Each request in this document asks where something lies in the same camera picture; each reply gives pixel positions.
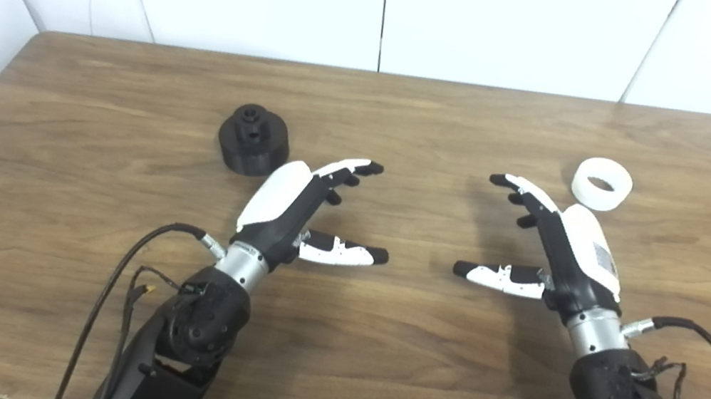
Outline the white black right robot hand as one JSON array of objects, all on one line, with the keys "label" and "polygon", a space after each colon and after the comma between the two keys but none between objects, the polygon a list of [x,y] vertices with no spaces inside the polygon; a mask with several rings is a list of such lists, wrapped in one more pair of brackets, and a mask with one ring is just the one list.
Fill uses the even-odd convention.
[{"label": "white black right robot hand", "polygon": [[617,267],[594,213],[578,203],[561,210],[548,193],[520,176],[492,174],[489,179],[512,190],[509,202],[526,208],[517,226],[538,231],[548,266],[458,260],[453,273],[492,291],[539,299],[564,323],[596,310],[620,316]]}]

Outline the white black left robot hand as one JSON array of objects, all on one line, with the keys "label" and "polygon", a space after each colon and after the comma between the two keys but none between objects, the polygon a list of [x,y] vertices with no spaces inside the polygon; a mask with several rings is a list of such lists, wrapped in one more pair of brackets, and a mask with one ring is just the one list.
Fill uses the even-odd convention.
[{"label": "white black left robot hand", "polygon": [[370,159],[342,159],[312,170],[295,160],[282,165],[254,193],[237,218],[230,242],[258,252],[268,270],[295,259],[331,266],[380,266],[389,251],[308,228],[322,205],[338,206],[338,187],[355,187],[363,176],[383,173]]}]

